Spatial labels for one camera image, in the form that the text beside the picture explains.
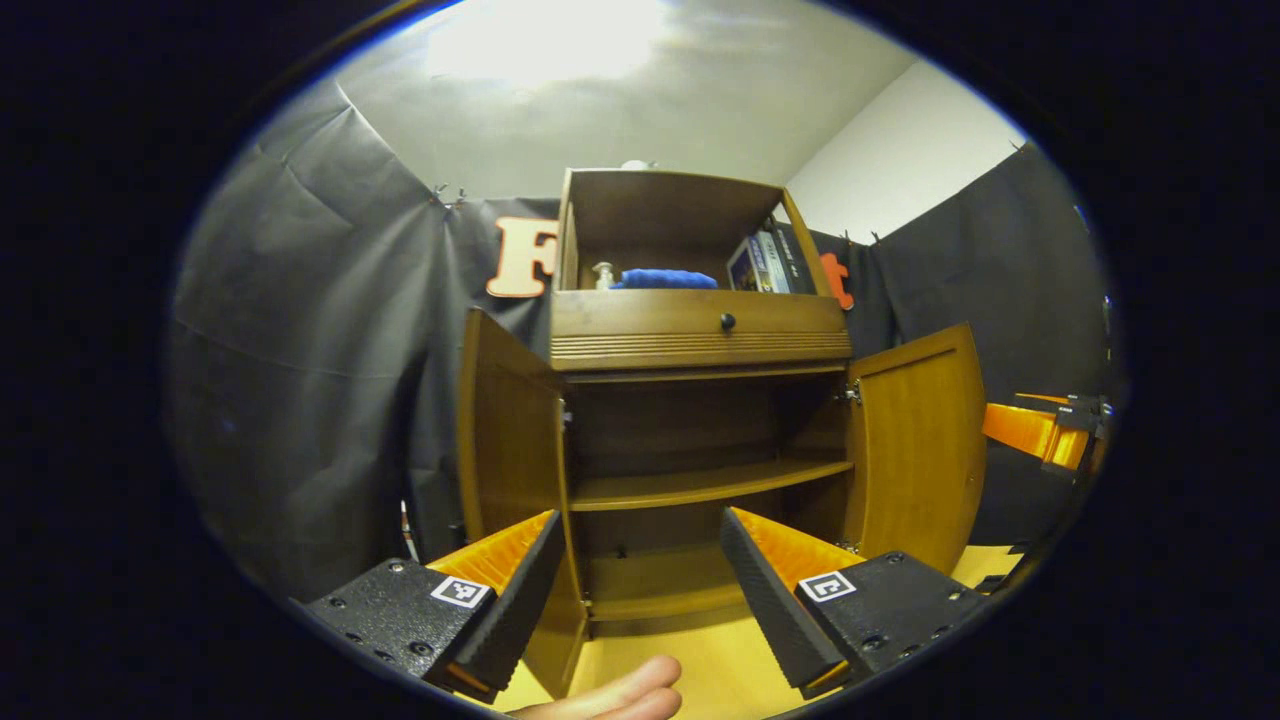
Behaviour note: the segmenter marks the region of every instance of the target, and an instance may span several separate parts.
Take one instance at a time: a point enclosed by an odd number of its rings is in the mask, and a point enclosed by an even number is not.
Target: book
[[[764,256],[755,238],[746,237],[726,264],[728,284],[733,290],[773,292]]]
[[[756,290],[760,292],[777,292],[777,281],[774,279],[772,268],[769,268],[768,259],[764,256],[764,250],[760,247],[760,241],[755,237],[748,237],[748,249],[751,254],[751,265],[755,266],[755,278],[759,284]]]
[[[783,231],[776,223],[771,223],[774,241],[782,250],[782,264],[787,275],[787,286],[791,292],[800,295],[817,295],[818,288],[813,284],[813,273],[809,272],[809,263],[805,260],[800,242],[791,232]]]
[[[782,252],[778,250],[773,233],[760,231],[755,233],[760,250],[764,252],[764,263],[769,269],[769,279],[773,281],[773,292],[791,292],[791,283],[787,282],[787,272],[782,265]]]

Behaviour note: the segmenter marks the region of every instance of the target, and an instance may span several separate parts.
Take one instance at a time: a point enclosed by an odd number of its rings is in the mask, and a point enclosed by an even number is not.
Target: decorative grooves
[[[733,364],[762,361],[760,355],[774,359],[822,360],[849,357],[849,333],[746,333],[713,332],[699,334],[613,334],[553,337],[552,361],[557,365],[612,366],[617,361],[652,359],[654,365],[676,365],[696,361],[698,355],[732,354]],[[719,357],[717,361],[726,361]]]

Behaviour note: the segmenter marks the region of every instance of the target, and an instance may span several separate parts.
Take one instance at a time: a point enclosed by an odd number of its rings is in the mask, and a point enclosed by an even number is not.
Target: wooden cabinet
[[[566,557],[525,655],[553,696],[596,629],[744,606],[718,544],[726,505],[945,573],[965,547],[986,448],[966,325],[854,360],[829,293],[577,288],[589,286],[582,264],[599,260],[719,278],[714,266],[777,204],[818,269],[782,188],[572,172],[550,364],[483,311],[467,318],[467,536],[564,512]],[[736,316],[731,332],[723,313]]]

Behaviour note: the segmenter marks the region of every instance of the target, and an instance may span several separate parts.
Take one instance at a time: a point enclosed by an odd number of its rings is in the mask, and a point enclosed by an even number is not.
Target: white wall
[[[787,188],[805,224],[874,241],[951,197],[1025,142],[986,100],[914,63],[813,156]]]
[[[795,0],[466,0],[337,81],[451,200],[559,197],[566,167],[631,159],[785,184],[915,59]]]

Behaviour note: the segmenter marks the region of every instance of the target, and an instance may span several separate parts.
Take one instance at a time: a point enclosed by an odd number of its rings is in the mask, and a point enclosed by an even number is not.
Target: cabinet hinge
[[[863,379],[861,378],[854,378],[854,384],[852,386],[847,386],[846,384],[845,386],[845,391],[836,395],[836,400],[840,400],[842,402],[856,402],[858,405],[861,405],[863,404]]]

